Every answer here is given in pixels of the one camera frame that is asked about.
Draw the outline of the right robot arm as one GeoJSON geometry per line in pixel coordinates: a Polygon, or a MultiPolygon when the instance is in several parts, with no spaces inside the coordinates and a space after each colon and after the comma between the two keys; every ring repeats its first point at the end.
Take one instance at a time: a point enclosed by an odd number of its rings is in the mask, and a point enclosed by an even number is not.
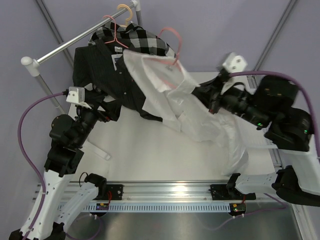
{"type": "MultiPolygon", "coordinates": [[[[283,77],[266,75],[253,94],[241,82],[232,83],[225,93],[221,93],[223,83],[227,83],[224,80],[227,80],[226,77],[219,75],[196,87],[192,94],[208,107],[211,114],[224,109],[254,125],[258,131],[268,127],[264,137],[280,150],[303,154],[310,150],[309,143],[315,134],[315,127],[309,113],[292,107],[299,91],[297,85],[283,77]]],[[[299,182],[302,177],[298,176],[298,170],[303,170],[302,166],[291,163],[276,171],[274,177],[271,177],[271,183],[267,183],[268,190],[291,204],[320,207],[320,193],[309,193],[302,189],[302,182],[299,182]]],[[[226,186],[226,193],[230,198],[237,199],[241,195],[251,195],[262,190],[262,186],[253,190],[253,179],[247,177],[248,181],[243,183],[249,187],[249,191],[245,193],[240,182],[245,177],[242,175],[231,175],[226,186]]]]}

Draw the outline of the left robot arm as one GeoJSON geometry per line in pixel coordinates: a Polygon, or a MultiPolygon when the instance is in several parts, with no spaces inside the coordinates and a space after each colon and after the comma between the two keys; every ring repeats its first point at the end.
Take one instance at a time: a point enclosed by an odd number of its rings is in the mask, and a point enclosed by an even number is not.
{"type": "Polygon", "coordinates": [[[51,123],[51,148],[44,164],[44,173],[28,157],[22,143],[22,124],[27,113],[41,98],[29,106],[18,123],[18,143],[27,162],[38,175],[41,188],[33,208],[24,225],[13,231],[11,240],[64,240],[67,232],[92,200],[106,201],[99,210],[109,210],[111,201],[122,199],[122,185],[108,184],[103,176],[90,173],[84,179],[78,192],[62,207],[59,204],[84,155],[83,145],[97,122],[116,122],[120,117],[122,104],[118,100],[106,102],[97,93],[85,94],[82,87],[71,87],[61,93],[69,103],[76,105],[76,117],[61,114],[51,123]]]}

